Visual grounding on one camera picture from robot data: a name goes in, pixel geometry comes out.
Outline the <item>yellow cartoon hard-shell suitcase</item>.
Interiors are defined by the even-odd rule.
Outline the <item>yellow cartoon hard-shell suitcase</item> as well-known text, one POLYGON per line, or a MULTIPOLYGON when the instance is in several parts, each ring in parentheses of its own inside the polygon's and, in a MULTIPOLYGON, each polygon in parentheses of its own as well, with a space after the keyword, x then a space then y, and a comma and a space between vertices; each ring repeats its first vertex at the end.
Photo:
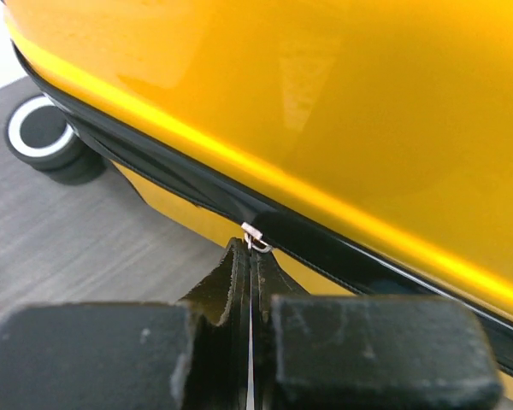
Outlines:
POLYGON ((315 293, 479 315, 513 401, 513 1, 7 1, 16 55, 156 210, 315 293))

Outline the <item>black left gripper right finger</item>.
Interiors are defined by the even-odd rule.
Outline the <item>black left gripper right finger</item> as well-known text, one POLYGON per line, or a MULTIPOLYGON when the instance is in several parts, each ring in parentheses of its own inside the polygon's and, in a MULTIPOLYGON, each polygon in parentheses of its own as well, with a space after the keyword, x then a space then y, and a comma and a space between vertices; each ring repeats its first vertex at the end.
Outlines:
POLYGON ((503 385, 477 318, 439 296, 312 296, 253 254, 257 409, 492 409, 503 385))

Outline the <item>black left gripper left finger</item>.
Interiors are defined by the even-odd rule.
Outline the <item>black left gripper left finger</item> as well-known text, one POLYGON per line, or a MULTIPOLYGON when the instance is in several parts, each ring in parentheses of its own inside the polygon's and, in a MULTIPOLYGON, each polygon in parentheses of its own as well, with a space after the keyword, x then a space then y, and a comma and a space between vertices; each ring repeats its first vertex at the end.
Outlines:
POLYGON ((0 324, 0 409, 243 409, 249 256, 177 302, 32 305, 0 324))

